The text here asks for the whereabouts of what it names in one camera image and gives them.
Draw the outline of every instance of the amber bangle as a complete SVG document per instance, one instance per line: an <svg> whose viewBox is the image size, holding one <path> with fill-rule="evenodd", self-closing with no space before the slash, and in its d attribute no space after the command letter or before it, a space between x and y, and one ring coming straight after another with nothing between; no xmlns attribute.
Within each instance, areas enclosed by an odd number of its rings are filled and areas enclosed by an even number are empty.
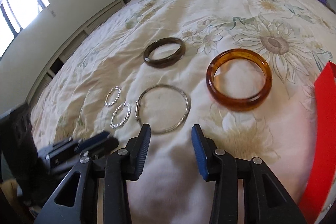
<svg viewBox="0 0 336 224"><path fill-rule="evenodd" d="M237 58L247 59L256 63L261 68L266 78L264 87L257 94L246 99L234 99L220 93L213 82L218 68L227 61ZM234 111L248 111L260 106L268 96L272 87L272 72L266 60L259 54L246 49L233 49L222 52L211 61L207 69L206 82L208 90L217 102Z"/></svg>
<svg viewBox="0 0 336 224"><path fill-rule="evenodd" d="M179 44L179 49L171 54L170 56L167 56L162 59L150 59L149 55L152 51L154 51L156 48L163 46L165 44ZM143 53L143 60L145 63L150 65L154 68L165 68L169 67L173 64L175 64L180 58L185 54L185 44L181 39L174 38L174 37L168 37L163 38L160 40L155 41L154 43L150 44Z"/></svg>

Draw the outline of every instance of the sunlight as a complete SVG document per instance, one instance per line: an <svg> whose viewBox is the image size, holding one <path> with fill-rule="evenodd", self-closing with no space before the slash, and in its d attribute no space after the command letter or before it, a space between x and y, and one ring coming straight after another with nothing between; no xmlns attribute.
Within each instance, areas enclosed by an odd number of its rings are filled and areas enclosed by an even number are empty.
<svg viewBox="0 0 336 224"><path fill-rule="evenodd" d="M11 29L8 27L5 18L0 12L0 57L2 57L3 53L9 46L9 44L14 39L14 35Z"/></svg>
<svg viewBox="0 0 336 224"><path fill-rule="evenodd" d="M37 0L8 0L14 15L24 29L41 11Z"/></svg>

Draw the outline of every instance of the wrinkled fabric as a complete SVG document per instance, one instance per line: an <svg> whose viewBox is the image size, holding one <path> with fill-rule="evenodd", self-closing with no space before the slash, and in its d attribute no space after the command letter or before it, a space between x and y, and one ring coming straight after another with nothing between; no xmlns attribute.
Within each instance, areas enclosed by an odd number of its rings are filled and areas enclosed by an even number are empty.
<svg viewBox="0 0 336 224"><path fill-rule="evenodd" d="M153 85L170 84L186 92L191 110L173 132L152 135L140 179L128 182L134 224L209 222L214 183L198 173L190 137L196 123L233 156L265 160L298 202L314 159L313 83L336 53L335 22L336 16L317 0L132 0L83 42L43 91L31 114L34 141L41 148L108 130L124 147L140 131L135 120L140 94ZM164 37L182 39L185 55L170 67L149 67L143 52ZM207 90L209 63L233 48L257 52L273 73L269 96L253 111L230 111ZM160 47L153 57L175 50ZM263 81L260 69L246 60L222 66L215 77L217 88L236 98L254 95ZM120 98L105 107L105 97L115 86L122 88ZM108 101L115 97L113 92ZM110 119L123 102L131 104L131 116L114 130ZM157 89L144 96L140 116L160 130L178 122L184 111L181 95Z"/></svg>

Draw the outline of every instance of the bangle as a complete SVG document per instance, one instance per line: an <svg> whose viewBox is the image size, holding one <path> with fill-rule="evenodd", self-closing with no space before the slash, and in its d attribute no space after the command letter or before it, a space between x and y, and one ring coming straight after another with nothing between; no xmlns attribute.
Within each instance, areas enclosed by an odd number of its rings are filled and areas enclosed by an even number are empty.
<svg viewBox="0 0 336 224"><path fill-rule="evenodd" d="M126 116L124 117L124 119L123 119L120 123L113 123L113 120L114 120L115 116L117 115L117 113L118 113L121 109L123 109L124 107L127 107L127 114L126 114ZM127 122L127 120L128 120L128 118L129 118L130 115L131 115L131 105L130 105L129 103L125 102L125 103L119 105L119 106L117 107L117 109L116 109L116 110L113 112L113 114L112 114L112 118L111 118L111 128L116 129L116 128L122 127L122 126L124 125L124 123Z"/></svg>
<svg viewBox="0 0 336 224"><path fill-rule="evenodd" d="M150 59L149 55L152 51L154 51L156 48L165 45L165 44L179 44L179 49L171 54L170 56L167 56L162 59ZM165 68L169 67L173 64L175 64L180 58L185 54L185 44L181 39L168 37L163 38L155 41L154 43L150 44L143 53L143 60L145 63L147 63L149 66L154 68Z"/></svg>
<svg viewBox="0 0 336 224"><path fill-rule="evenodd" d="M116 99L115 99L113 102L108 103L107 101L108 101L108 99L109 99L109 97L110 97L112 91L114 91L114 90L117 90L117 91L118 91L118 95L117 95ZM112 89L110 90L110 92L107 94L106 98L105 98L104 105L107 106L107 107L110 107L110 106L114 105L114 104L118 101L118 99L119 99L119 97L120 97L120 94L121 94L121 87L116 86L115 88L112 88Z"/></svg>
<svg viewBox="0 0 336 224"><path fill-rule="evenodd" d="M264 87L257 94L245 99L234 99L228 97L220 93L213 83L214 76L218 68L227 61L237 58L247 59L256 63L261 68L266 78ZM272 72L266 60L259 54L242 48L233 49L222 52L211 61L207 69L206 82L208 90L217 102L234 111L248 111L260 106L268 96L272 87Z"/></svg>
<svg viewBox="0 0 336 224"><path fill-rule="evenodd" d="M185 102L186 102L186 109L185 109L185 113L183 115L183 117L181 118L181 120L178 121L177 124L175 124L174 126L170 127L170 128L167 128L167 129L164 129L162 131L153 131L152 130L152 134L165 134L165 133L168 133L170 131L173 131L174 129L178 128L182 123L184 123L184 121L187 119L188 117L188 114L190 112L190 100L188 99L187 95L185 94L185 92L175 86L172 86L172 85L165 85L165 84L157 84L157 85L154 85L148 89L146 89L143 93L141 93L139 99L137 100L136 102L136 107L135 107L135 119L139 122L140 126L143 126L143 123L140 119L140 105L141 105L141 99L142 97L147 93L149 92L150 90L152 89L156 89L156 88L167 88L167 89L172 89L172 90L176 90L177 92L179 92L185 99Z"/></svg>

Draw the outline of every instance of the red paper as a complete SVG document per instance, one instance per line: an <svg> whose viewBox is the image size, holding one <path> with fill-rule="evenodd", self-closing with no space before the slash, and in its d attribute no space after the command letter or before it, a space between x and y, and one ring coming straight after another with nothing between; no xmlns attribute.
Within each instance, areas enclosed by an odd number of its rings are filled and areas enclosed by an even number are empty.
<svg viewBox="0 0 336 224"><path fill-rule="evenodd" d="M315 158L299 207L315 223L328 197L336 170L336 65L328 62L315 81L317 140Z"/></svg>

